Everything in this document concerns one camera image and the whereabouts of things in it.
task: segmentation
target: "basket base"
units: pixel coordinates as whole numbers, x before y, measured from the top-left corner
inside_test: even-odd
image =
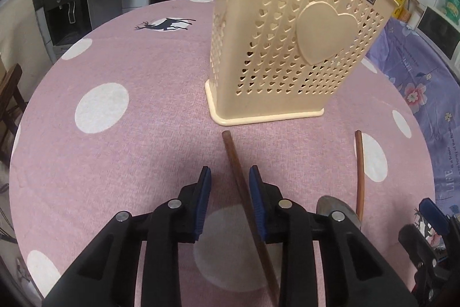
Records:
[[[208,106],[209,106],[209,112],[211,113],[211,118],[216,123],[218,123],[219,125],[223,125],[223,126],[266,123],[270,121],[289,120],[289,119],[302,119],[304,117],[321,116],[324,113],[324,109],[321,109],[320,111],[293,112],[291,114],[252,116],[252,117],[242,117],[242,118],[237,118],[237,119],[223,119],[216,113],[214,101],[212,100],[211,88],[209,87],[209,80],[206,81],[206,83],[204,84],[204,87],[206,91],[206,98],[208,99]]]

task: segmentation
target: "beige plastic basket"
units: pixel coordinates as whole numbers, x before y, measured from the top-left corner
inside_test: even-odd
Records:
[[[211,116],[221,125],[320,116],[395,0],[215,0]]]

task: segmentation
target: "green container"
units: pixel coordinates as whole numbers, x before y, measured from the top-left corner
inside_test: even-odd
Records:
[[[446,16],[452,20],[457,25],[459,24],[460,18],[460,0],[444,0],[445,6],[443,11],[445,11]]]

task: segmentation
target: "microwave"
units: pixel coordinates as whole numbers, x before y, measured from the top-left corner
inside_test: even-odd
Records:
[[[459,26],[437,9],[427,7],[415,30],[460,79]]]

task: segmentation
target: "brown wooden chopstick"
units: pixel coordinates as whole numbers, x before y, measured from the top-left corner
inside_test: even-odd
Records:
[[[358,190],[356,194],[356,215],[363,222],[364,214],[364,150],[363,135],[361,131],[355,131],[356,140],[356,164],[358,167]]]
[[[233,177],[235,179],[235,184],[241,198],[244,213],[246,215],[246,219],[248,220],[252,239],[254,240],[257,254],[264,270],[265,278],[267,279],[270,299],[273,307],[277,307],[280,297],[280,287],[275,275],[275,270],[271,264],[267,247],[265,243],[262,242],[257,232],[254,210],[252,209],[251,194],[249,192],[249,187],[246,179],[244,178],[243,169],[241,168],[240,160],[238,159],[238,154],[236,153],[235,144],[233,143],[233,138],[230,131],[222,132],[222,138],[224,139],[225,150],[227,151],[227,156],[230,162]]]

